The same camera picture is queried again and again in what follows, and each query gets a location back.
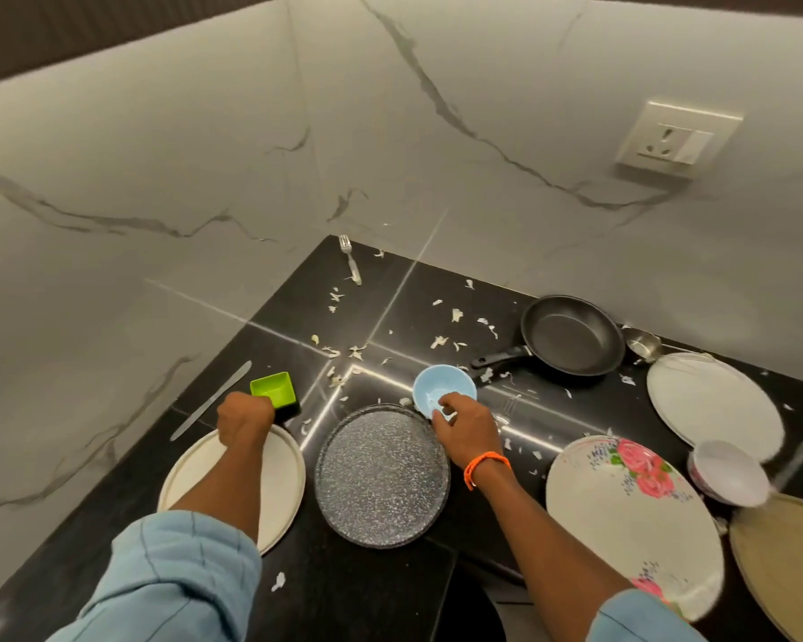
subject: person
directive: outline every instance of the person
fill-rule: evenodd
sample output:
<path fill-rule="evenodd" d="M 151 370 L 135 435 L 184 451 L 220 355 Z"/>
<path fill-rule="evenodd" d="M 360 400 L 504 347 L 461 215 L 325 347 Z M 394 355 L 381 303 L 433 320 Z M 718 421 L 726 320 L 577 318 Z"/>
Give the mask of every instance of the person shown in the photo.
<path fill-rule="evenodd" d="M 466 396 L 440 400 L 432 426 L 453 463 L 503 453 L 489 410 Z M 50 642 L 241 642 L 262 560 L 256 549 L 262 451 L 274 409 L 234 392 L 217 409 L 226 451 L 169 511 L 132 523 L 78 619 Z M 696 630 L 575 539 L 498 459 L 472 483 L 491 504 L 535 608 L 554 642 L 697 642 Z"/>

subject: person's right hand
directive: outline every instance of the person's right hand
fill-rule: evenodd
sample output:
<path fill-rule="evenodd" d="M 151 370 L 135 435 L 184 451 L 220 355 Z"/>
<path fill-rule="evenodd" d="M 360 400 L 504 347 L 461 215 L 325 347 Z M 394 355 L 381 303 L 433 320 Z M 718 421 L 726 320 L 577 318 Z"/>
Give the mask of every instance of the person's right hand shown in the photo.
<path fill-rule="evenodd" d="M 440 398 L 439 403 L 450 413 L 458 412 L 451 424 L 440 410 L 431 415 L 431 425 L 450 460 L 467 468 L 471 461 L 488 451 L 503 454 L 503 442 L 488 408 L 457 392 Z"/>
<path fill-rule="evenodd" d="M 267 396 L 230 393 L 217 408 L 220 442 L 226 447 L 238 441 L 264 446 L 274 414 L 274 406 Z"/>

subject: frying pan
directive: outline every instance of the frying pan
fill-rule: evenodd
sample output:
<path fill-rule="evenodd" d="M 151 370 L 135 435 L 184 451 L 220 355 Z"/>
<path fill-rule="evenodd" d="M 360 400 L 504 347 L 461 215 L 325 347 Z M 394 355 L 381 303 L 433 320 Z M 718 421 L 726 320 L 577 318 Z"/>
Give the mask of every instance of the frying pan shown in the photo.
<path fill-rule="evenodd" d="M 526 344 L 482 356 L 473 369 L 535 356 L 573 376 L 602 376 L 624 357 L 624 336 L 610 317 L 594 304 L 569 295 L 547 295 L 533 302 L 521 318 Z"/>

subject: wall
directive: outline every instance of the wall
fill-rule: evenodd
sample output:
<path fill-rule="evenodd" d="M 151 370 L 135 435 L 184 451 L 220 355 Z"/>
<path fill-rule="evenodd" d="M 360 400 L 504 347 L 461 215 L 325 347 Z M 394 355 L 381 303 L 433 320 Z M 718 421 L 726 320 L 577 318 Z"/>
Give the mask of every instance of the wall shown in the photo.
<path fill-rule="evenodd" d="M 286 2 L 0 83 L 0 585 L 323 232 Z"/>
<path fill-rule="evenodd" d="M 589 0 L 292 9 L 335 230 L 803 378 L 803 20 Z M 615 170 L 648 98 L 746 120 L 692 185 Z"/>

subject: round gray tray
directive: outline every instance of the round gray tray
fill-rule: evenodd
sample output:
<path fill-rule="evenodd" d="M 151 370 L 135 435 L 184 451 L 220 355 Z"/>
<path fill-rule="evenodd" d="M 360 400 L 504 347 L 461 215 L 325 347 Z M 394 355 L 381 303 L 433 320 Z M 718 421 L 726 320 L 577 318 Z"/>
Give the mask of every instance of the round gray tray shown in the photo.
<path fill-rule="evenodd" d="M 315 494 L 343 539 L 386 549 L 410 543 L 438 518 L 450 463 L 417 413 L 392 404 L 352 412 L 324 443 Z"/>

